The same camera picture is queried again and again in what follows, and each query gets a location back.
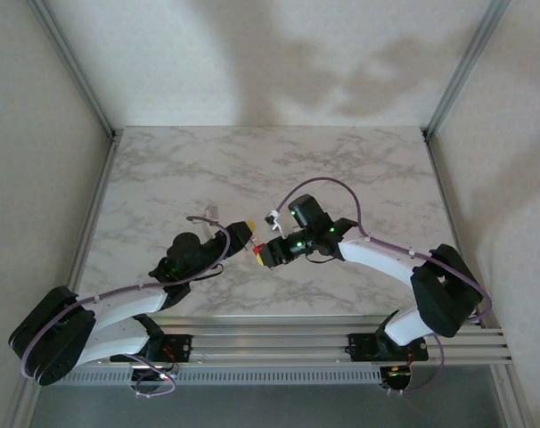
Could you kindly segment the aluminium mounting rails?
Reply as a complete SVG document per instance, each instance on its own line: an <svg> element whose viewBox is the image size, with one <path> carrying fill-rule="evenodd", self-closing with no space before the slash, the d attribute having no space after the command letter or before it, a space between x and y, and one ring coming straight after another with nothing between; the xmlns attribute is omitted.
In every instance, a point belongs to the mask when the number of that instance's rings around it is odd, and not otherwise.
<svg viewBox="0 0 540 428"><path fill-rule="evenodd" d="M372 333L380 316L167 317L154 321L167 334L190 334L189 366L329 366L350 362L348 335ZM512 362L500 328L465 325L440 339L452 366Z"/></svg>

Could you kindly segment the circuit board with LED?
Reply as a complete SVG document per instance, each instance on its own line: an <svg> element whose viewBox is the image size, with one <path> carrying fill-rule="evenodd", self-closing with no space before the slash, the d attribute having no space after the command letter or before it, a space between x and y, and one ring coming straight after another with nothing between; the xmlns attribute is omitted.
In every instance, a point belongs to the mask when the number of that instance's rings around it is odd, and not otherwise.
<svg viewBox="0 0 540 428"><path fill-rule="evenodd" d="M167 380L167 376L176 378L179 373L180 367L177 365L174 366L165 366L159 367L159 372L151 369L148 366L133 366L131 372L131 382L136 383L140 382L152 382L152 383L163 383Z"/></svg>
<svg viewBox="0 0 540 428"><path fill-rule="evenodd" d="M403 391L408 388L412 379L409 366L382 366L380 375L380 386L385 390Z"/></svg>

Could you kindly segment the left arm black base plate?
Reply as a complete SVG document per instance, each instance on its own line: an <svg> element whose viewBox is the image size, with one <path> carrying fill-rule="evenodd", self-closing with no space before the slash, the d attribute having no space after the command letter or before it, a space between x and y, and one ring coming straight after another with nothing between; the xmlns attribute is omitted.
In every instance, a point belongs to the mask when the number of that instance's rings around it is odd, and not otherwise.
<svg viewBox="0 0 540 428"><path fill-rule="evenodd" d="M166 334L151 339L136 356L153 363L187 363L192 351L192 335Z"/></svg>

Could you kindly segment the aluminium table side rail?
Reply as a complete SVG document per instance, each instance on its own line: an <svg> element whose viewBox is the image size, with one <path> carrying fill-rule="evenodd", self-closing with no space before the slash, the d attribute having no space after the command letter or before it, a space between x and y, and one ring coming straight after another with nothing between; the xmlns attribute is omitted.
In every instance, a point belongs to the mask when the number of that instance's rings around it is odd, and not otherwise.
<svg viewBox="0 0 540 428"><path fill-rule="evenodd" d="M465 254L462 245L461 232L458 223L459 217L456 213L457 209L459 208L458 199L454 194L454 184L449 168L446 165L444 154L436 137L433 137L427 141L425 145L427 147L430 163L438 184L441 199L445 207L448 224L454 240L454 246L462 256L464 263L470 269L471 273L474 273L473 268L470 266L469 257Z"/></svg>
<svg viewBox="0 0 540 428"><path fill-rule="evenodd" d="M122 130L117 131L110 140L93 194L89 200L88 210L78 236L77 246L66 279L66 285L73 292L78 290L81 283L122 134Z"/></svg>

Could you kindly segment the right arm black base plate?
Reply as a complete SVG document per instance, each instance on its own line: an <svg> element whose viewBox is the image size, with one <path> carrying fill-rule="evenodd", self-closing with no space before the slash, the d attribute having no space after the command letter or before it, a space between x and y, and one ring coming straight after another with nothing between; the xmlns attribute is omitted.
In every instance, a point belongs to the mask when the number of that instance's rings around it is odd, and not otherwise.
<svg viewBox="0 0 540 428"><path fill-rule="evenodd" d="M408 345L400 346L384 333L349 334L345 352L352 362L414 362L429 359L424 339L416 339Z"/></svg>

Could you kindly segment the aluminium frame post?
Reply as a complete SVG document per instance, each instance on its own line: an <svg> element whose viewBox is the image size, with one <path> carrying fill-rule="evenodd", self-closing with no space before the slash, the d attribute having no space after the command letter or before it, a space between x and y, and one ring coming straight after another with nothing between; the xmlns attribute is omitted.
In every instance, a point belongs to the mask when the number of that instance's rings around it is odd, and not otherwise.
<svg viewBox="0 0 540 428"><path fill-rule="evenodd" d="M83 98L88 110L93 114L106 138L113 142L116 130L107 117L96 93L88 81L73 48L58 22L48 0L25 0L37 23L44 31L56 52L61 64L70 76L72 83Z"/></svg>
<svg viewBox="0 0 540 428"><path fill-rule="evenodd" d="M454 73L449 79L446 88L439 98L438 104L430 116L427 125L422 129L426 144L435 137L444 124L455 101L460 95L470 74L474 70L480 56L483 54L489 40L495 33L502 17L507 11L511 0L490 0L476 29L473 31L469 43L458 62Z"/></svg>

